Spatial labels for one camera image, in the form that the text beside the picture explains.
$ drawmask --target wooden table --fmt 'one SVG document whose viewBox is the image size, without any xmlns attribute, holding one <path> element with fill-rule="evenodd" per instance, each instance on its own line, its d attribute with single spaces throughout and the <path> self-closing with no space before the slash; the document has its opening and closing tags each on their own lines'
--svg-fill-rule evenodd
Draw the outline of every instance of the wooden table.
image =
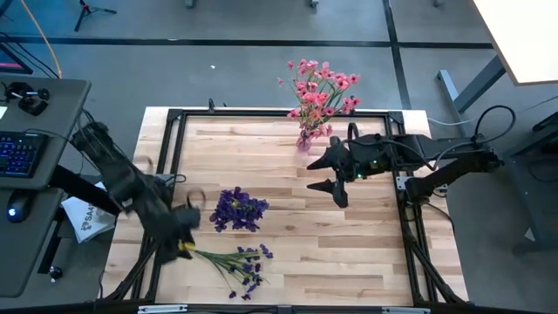
<svg viewBox="0 0 558 314">
<path fill-rule="evenodd" d="M 515 85 L 558 82 L 558 2 L 552 0 L 470 0 L 487 28 L 497 55 L 458 92 L 447 70 L 438 73 L 450 107 L 460 117 L 504 73 Z M 471 126 L 459 126 L 472 135 Z"/>
<path fill-rule="evenodd" d="M 146 109 L 134 155 L 142 169 L 147 169 L 145 156 L 157 161 L 168 109 Z M 403 114 L 408 133 L 429 135 L 424 111 Z M 354 121 L 361 134 L 385 131 L 381 119 Z M 347 123 L 333 119 L 334 135 L 344 138 Z M 412 305 L 391 174 L 347 185 L 350 206 L 338 208 L 330 195 L 305 187 L 334 177 L 329 169 L 305 169 L 322 155 L 328 140 L 316 140 L 309 154 L 300 154 L 297 132 L 297 122 L 287 118 L 188 118 L 179 171 L 187 183 L 177 186 L 174 201 L 184 202 L 194 187 L 208 194 L 201 228 L 194 233 L 197 248 L 227 253 L 237 246 L 265 243 L 274 252 L 275 258 L 263 263 L 269 283 L 253 293 L 250 304 Z M 208 220 L 220 191 L 235 186 L 271 204 L 257 233 L 229 229 L 218 234 Z M 446 210 L 444 199 L 434 197 L 432 203 Z M 424 208 L 423 219 L 433 264 L 466 299 L 450 222 L 429 208 Z M 119 216 L 103 278 L 105 291 L 113 290 L 136 262 L 142 233 L 135 215 Z M 240 298 L 228 299 L 230 289 L 212 267 L 199 258 L 163 266 L 157 302 L 245 304 Z M 423 272 L 418 271 L 426 295 Z"/>
</svg>

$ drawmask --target paper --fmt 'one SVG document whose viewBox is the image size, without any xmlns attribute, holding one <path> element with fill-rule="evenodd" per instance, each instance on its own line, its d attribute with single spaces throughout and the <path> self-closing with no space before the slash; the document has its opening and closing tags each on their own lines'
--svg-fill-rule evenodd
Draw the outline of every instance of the paper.
<svg viewBox="0 0 558 314">
<path fill-rule="evenodd" d="M 102 182 L 95 187 L 105 189 Z M 94 236 L 114 228 L 116 217 L 102 209 L 81 201 L 77 197 L 62 202 L 64 211 L 76 232 L 78 243 L 91 240 Z"/>
</svg>

